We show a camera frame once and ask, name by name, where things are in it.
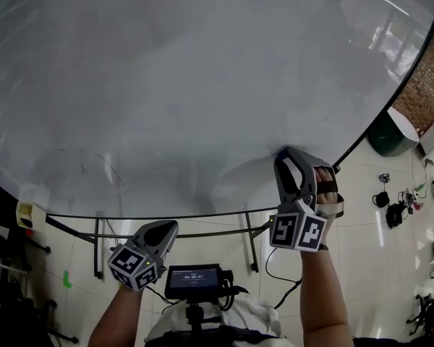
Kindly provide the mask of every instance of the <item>finger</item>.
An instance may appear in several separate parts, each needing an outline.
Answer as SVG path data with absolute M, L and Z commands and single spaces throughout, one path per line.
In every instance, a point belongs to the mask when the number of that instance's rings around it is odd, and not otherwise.
M 319 168 L 318 174 L 320 175 L 321 181 L 333 181 L 333 177 L 331 177 L 330 173 L 324 168 Z M 337 202 L 338 196 L 336 194 L 336 197 L 334 197 L 334 193 L 329 192 L 325 193 L 325 199 L 328 203 L 334 203 Z
M 321 176 L 319 174 L 319 171 L 317 171 L 316 168 L 314 168 L 313 171 L 315 172 L 315 180 L 316 180 L 316 182 L 321 182 L 322 179 L 321 179 Z M 326 200 L 324 194 L 317 194 L 317 203 L 320 203 L 322 205 L 325 205 L 325 204 L 328 203 L 328 201 Z

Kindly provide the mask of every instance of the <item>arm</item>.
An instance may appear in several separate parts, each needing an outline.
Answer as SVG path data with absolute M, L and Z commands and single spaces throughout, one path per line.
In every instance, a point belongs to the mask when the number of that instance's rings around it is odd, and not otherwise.
M 92 332 L 90 347 L 130 347 L 135 344 L 143 291 L 122 286 Z
M 332 178 L 329 172 L 319 168 L 316 171 L 316 179 L 327 181 Z M 333 203 L 337 202 L 337 194 L 319 194 L 317 199 L 320 203 Z M 326 223 L 323 243 L 332 223 L 332 219 Z M 353 346 L 347 323 L 346 305 L 329 251 L 301 252 L 301 258 L 301 321 L 305 345 Z

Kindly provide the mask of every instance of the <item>display screen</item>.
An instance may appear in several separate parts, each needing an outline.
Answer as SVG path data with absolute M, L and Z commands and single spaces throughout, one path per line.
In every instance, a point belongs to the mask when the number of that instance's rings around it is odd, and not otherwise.
M 174 270 L 171 288 L 202 288 L 218 286 L 217 269 Z

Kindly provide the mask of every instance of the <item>tiled floor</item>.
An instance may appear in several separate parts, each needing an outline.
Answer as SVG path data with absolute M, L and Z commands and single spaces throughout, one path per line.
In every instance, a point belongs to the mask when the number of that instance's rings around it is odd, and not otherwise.
M 434 166 L 426 168 L 427 181 L 434 179 Z M 425 181 L 425 170 L 412 152 L 399 157 L 380 157 L 365 141 L 341 164 L 337 179 L 346 201 L 346 213 L 336 221 L 328 235 L 333 263 L 339 274 L 341 287 L 349 311 L 349 323 L 355 336 L 397 338 L 408 340 L 409 327 L 405 320 L 415 310 L 414 295 L 434 294 L 434 280 L 429 273 L 434 265 L 431 246 L 434 241 L 434 199 L 430 192 L 421 211 L 409 216 L 392 231 L 386 223 L 385 210 L 372 204 L 372 196 L 382 191 L 378 175 L 389 172 L 386 185 L 391 202 L 406 188 Z M 251 214 L 252 224 L 265 222 L 269 212 Z M 93 220 L 64 219 L 64 223 L 79 231 L 92 231 Z M 110 221 L 116 234 L 134 233 L 144 221 Z M 181 234 L 223 231 L 239 228 L 243 215 L 180 220 Z M 110 228 L 104 224 L 104 232 Z M 58 308 L 55 323 L 58 329 L 80 339 L 86 346 L 97 321 L 109 305 L 119 285 L 112 278 L 106 261 L 113 239 L 103 241 L 103 274 L 93 276 L 93 246 L 62 231 L 48 227 L 45 235 L 36 239 L 52 248 L 44 255 L 29 248 L 34 265 L 27 282 L 27 291 L 38 303 L 55 299 Z M 261 271 L 249 270 L 250 247 L 245 235 L 200 239 L 177 239 L 167 265 L 220 263 L 223 269 L 234 272 L 235 284 L 247 288 L 273 304 L 278 303 L 290 288 L 290 283 L 271 278 L 265 272 L 265 261 L 271 253 L 268 232 L 255 240 Z M 271 273 L 299 279 L 301 260 L 298 252 L 280 249 L 268 263 Z M 69 271 L 71 288 L 63 284 L 64 271 Z M 166 277 L 155 285 L 163 293 Z M 143 295 L 137 346 L 159 318 L 165 304 L 146 290 Z M 286 336 L 302 346 L 302 326 L 299 316 L 299 289 L 293 292 L 278 310 Z

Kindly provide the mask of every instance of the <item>whiteboard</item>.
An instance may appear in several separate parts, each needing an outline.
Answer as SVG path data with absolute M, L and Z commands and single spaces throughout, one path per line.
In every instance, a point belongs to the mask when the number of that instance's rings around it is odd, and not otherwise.
M 278 205 L 285 145 L 335 163 L 434 0 L 0 0 L 0 186 L 50 213 Z

